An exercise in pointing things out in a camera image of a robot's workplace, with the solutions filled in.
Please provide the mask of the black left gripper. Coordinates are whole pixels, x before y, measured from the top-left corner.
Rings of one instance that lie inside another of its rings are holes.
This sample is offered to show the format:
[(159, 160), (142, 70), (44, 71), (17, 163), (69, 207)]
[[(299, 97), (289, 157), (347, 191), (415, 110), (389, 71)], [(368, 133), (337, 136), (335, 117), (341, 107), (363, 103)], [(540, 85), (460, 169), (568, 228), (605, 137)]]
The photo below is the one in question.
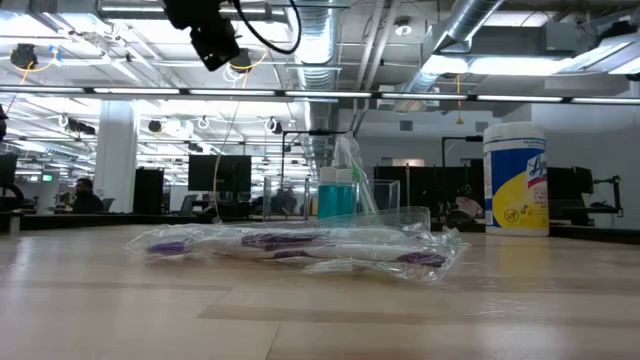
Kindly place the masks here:
[(217, 0), (164, 0), (164, 12), (178, 30), (189, 30), (191, 44), (208, 71), (240, 55), (231, 21), (220, 14)]

